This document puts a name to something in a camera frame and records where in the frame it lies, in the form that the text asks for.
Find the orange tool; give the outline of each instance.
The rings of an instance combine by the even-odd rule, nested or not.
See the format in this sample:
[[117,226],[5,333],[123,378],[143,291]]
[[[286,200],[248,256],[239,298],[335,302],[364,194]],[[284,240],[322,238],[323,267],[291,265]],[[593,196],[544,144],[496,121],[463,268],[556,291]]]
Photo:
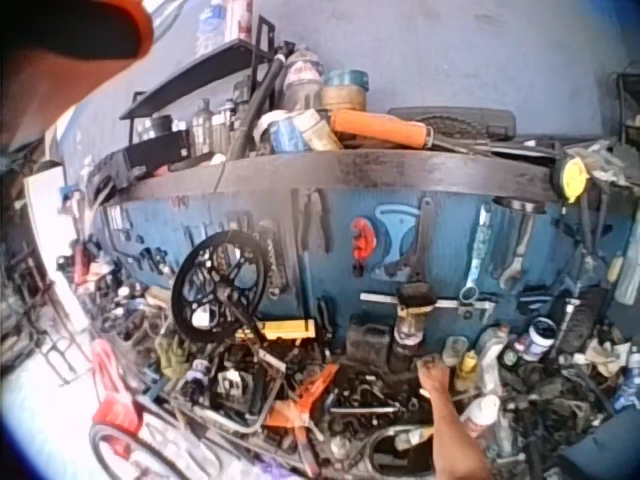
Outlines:
[[353,276],[362,277],[364,274],[364,264],[376,248],[376,234],[373,231],[371,222],[364,217],[356,217],[351,222],[353,230]]
[[309,424],[311,407],[331,383],[337,371],[337,364],[330,363],[327,365],[322,372],[310,378],[298,388],[296,391],[297,401],[282,400],[275,402],[264,421],[267,426],[294,429],[298,452],[310,478],[317,478],[320,475],[320,467],[309,444],[305,427]]
[[431,147],[433,141],[433,129],[424,123],[380,113],[336,110],[331,115],[331,128],[335,132],[377,138],[419,150]]

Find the blue tool holder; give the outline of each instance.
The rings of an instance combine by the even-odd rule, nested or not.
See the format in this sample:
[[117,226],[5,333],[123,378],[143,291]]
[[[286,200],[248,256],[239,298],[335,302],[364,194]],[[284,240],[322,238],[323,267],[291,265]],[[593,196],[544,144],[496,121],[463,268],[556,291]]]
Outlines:
[[[301,318],[314,314],[316,298],[320,295],[332,299],[335,311],[335,336],[344,339],[350,320],[360,316],[374,323],[392,325],[396,318],[395,306],[360,301],[361,292],[375,292],[395,295],[399,282],[372,278],[371,270],[381,264],[389,240],[394,232],[386,232],[386,227],[376,218],[376,207],[384,204],[406,205],[416,208],[420,199],[428,194],[436,207],[436,225],[432,226],[433,245],[427,255],[427,274],[438,298],[456,299],[464,286],[469,264],[473,235],[479,209],[483,203],[491,203],[491,198],[446,192],[423,192],[410,189],[330,189],[325,190],[326,201],[333,235],[333,250],[325,254],[319,244],[317,232],[311,231],[309,250],[304,254],[296,252],[295,224],[297,212],[291,192],[251,192],[192,195],[180,202],[172,199],[132,201],[122,204],[133,225],[131,238],[141,235],[145,245],[133,240],[123,242],[117,235],[114,243],[119,251],[137,254],[144,246],[162,247],[168,252],[168,260],[177,271],[182,260],[191,249],[190,239],[197,244],[205,236],[228,228],[229,212],[251,212],[254,224],[264,219],[278,222],[281,236],[285,239],[285,263],[287,275],[293,286],[281,297],[273,301],[267,296],[262,301],[259,313],[263,318]],[[547,204],[547,213],[536,216],[532,238],[524,262],[524,284],[550,285],[558,271],[574,252],[573,241],[559,235],[552,225],[558,218],[559,207]],[[368,218],[376,231],[378,245],[366,264],[363,278],[352,275],[352,231],[353,218]],[[488,257],[497,236],[506,235],[506,211],[492,206],[493,234]],[[577,225],[578,214],[573,209],[566,217],[567,222]],[[624,249],[631,223],[626,215],[610,214],[608,223],[613,232],[602,239],[601,248],[606,258]],[[410,229],[402,242],[401,250],[409,248],[415,228]],[[501,290],[497,281],[488,272],[488,261],[478,279],[481,297],[491,295],[498,299],[498,305],[489,324],[506,322],[514,331],[524,327],[525,318],[515,309],[515,296]],[[169,288],[168,280],[146,265],[139,270],[129,265],[133,276],[148,285]],[[477,319],[463,320],[454,309],[436,309],[427,322],[425,342],[429,350],[439,351],[450,335],[463,335],[471,344],[484,326]]]

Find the metal rod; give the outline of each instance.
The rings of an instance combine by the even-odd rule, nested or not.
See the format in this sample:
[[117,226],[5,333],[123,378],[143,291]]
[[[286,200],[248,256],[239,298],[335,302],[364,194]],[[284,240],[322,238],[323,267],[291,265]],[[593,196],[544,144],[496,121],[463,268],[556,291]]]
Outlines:
[[329,413],[394,413],[400,410],[395,406],[388,407],[331,407]]

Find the black metal shelf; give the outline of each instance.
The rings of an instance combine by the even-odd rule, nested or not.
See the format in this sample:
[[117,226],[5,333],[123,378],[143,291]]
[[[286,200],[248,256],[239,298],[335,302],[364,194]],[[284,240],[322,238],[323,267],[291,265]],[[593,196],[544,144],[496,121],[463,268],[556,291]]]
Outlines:
[[[213,192],[221,168],[197,167],[143,180],[120,192],[118,201],[206,195]],[[546,167],[412,150],[341,150],[246,158],[227,164],[218,192],[266,188],[409,188],[557,201]]]
[[256,50],[258,63],[270,61],[273,56],[245,40],[232,40],[176,71],[152,90],[138,98],[120,120],[150,117],[157,111],[196,90],[229,75],[251,67]]

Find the tool shelf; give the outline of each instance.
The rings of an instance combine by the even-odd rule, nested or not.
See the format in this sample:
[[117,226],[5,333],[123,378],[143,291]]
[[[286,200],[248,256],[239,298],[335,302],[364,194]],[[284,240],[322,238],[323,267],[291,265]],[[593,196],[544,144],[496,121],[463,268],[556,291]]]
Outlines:
[[[144,180],[120,201],[206,195],[221,166]],[[500,158],[411,150],[343,150],[271,155],[229,162],[218,192],[295,188],[409,188],[557,201],[549,169]]]

